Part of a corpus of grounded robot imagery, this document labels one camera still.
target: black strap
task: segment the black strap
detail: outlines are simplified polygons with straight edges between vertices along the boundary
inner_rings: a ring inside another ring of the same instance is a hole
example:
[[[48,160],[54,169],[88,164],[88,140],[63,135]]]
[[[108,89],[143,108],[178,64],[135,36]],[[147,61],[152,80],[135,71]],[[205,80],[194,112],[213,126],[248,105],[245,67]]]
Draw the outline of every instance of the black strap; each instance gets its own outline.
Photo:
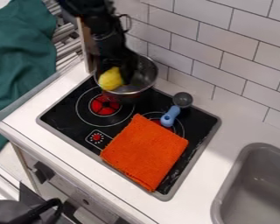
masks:
[[[39,216],[50,208],[58,207],[55,213],[46,221],[45,224],[54,224],[60,218],[63,211],[63,204],[59,199],[49,199],[45,203],[33,208],[28,213],[25,213],[15,220],[9,222],[9,224],[31,224]]]

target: green cloth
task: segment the green cloth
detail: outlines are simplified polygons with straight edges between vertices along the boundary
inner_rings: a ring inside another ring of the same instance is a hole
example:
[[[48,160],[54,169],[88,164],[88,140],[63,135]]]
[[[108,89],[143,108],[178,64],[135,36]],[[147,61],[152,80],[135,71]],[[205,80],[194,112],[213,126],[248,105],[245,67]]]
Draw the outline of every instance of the green cloth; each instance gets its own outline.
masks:
[[[55,28],[41,0],[12,0],[0,10],[0,110],[55,73]],[[0,135],[0,150],[6,143]]]

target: orange towel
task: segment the orange towel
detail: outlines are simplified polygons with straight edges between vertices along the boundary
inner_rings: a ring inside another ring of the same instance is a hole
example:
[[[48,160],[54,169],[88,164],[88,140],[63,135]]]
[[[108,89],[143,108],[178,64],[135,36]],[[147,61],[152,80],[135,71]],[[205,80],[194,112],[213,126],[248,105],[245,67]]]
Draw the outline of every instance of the orange towel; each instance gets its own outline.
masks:
[[[102,151],[101,158],[154,192],[187,145],[184,138],[134,115],[130,124]]]

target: sink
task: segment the sink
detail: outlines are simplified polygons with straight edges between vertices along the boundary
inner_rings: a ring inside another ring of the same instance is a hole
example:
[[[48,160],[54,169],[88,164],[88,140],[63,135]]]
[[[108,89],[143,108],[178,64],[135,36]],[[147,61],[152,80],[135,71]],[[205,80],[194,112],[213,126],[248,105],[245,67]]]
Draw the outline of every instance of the sink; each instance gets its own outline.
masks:
[[[214,224],[280,224],[280,150],[245,147],[215,197]]]

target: yellow ball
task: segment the yellow ball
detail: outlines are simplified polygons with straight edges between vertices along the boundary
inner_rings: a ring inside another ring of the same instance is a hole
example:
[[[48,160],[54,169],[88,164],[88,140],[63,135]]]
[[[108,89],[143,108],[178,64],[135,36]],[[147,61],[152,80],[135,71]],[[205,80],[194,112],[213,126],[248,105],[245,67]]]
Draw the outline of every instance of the yellow ball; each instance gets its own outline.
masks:
[[[123,85],[123,78],[120,74],[119,67],[114,66],[107,72],[103,73],[99,79],[99,85],[103,90],[111,91]]]

